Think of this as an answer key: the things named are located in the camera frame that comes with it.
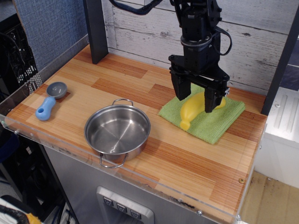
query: white wooden wall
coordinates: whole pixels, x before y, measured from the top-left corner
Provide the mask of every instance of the white wooden wall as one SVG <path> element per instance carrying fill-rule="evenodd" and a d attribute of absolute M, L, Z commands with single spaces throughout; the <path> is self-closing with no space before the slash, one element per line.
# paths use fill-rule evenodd
<path fill-rule="evenodd" d="M 135 8 L 150 0 L 126 0 Z M 221 56 L 220 67 L 230 76 L 229 86 L 266 95 L 283 51 L 299 0 L 218 0 L 233 47 Z M 183 55 L 174 7 L 163 0 L 149 14 L 138 16 L 102 0 L 109 52 L 169 68 L 168 57 Z M 221 36 L 221 51 L 229 39 Z"/>

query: green cloth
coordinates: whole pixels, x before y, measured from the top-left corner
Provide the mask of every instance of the green cloth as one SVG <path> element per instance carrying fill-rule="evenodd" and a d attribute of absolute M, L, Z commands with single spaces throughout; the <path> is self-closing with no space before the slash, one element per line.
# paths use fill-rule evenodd
<path fill-rule="evenodd" d="M 204 90 L 204 88 L 192 84 L 190 96 L 182 101 L 179 101 L 179 99 L 175 97 L 162 107 L 159 115 L 175 126 L 180 127 L 180 110 L 183 103 L 194 94 Z M 223 133 L 245 110 L 245 104 L 243 102 L 235 101 L 227 97 L 225 97 L 225 99 L 226 105 L 223 108 L 214 109 L 211 113 L 200 113 L 193 121 L 191 121 L 191 126 L 187 132 L 210 144 L 216 143 Z"/>

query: blue fabric wall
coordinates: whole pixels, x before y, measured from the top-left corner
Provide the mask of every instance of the blue fabric wall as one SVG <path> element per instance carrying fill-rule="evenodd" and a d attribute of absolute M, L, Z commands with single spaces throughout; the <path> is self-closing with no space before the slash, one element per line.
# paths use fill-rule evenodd
<path fill-rule="evenodd" d="M 82 0 L 14 0 L 38 71 L 87 34 Z"/>

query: ice cream scoop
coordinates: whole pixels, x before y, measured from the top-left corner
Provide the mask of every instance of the ice cream scoop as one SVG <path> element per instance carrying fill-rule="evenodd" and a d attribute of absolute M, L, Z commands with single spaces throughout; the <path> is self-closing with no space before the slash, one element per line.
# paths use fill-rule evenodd
<path fill-rule="evenodd" d="M 63 82 L 55 82 L 48 86 L 48 97 L 43 101 L 42 105 L 36 110 L 36 117 L 39 120 L 48 120 L 51 115 L 51 110 L 56 104 L 56 99 L 60 99 L 65 96 L 67 86 Z"/>

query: wooden floor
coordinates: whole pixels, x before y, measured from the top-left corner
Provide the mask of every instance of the wooden floor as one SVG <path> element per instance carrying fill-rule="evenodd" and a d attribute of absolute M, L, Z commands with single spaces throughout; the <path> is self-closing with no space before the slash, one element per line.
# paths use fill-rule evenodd
<path fill-rule="evenodd" d="M 248 224 L 299 223 L 299 189 L 254 172 L 241 219 Z"/>

